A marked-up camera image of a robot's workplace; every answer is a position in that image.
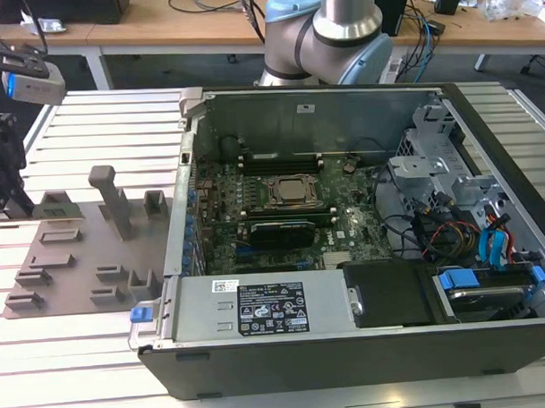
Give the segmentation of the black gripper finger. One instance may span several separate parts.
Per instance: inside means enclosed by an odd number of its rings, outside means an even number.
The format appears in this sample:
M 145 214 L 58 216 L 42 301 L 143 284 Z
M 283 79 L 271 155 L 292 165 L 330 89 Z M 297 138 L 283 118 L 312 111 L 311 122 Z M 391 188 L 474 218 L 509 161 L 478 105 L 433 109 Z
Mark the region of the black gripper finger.
M 6 197 L 4 212 L 8 217 L 31 217 L 34 203 L 24 190 L 22 179 L 17 174 L 9 174 L 2 185 Z

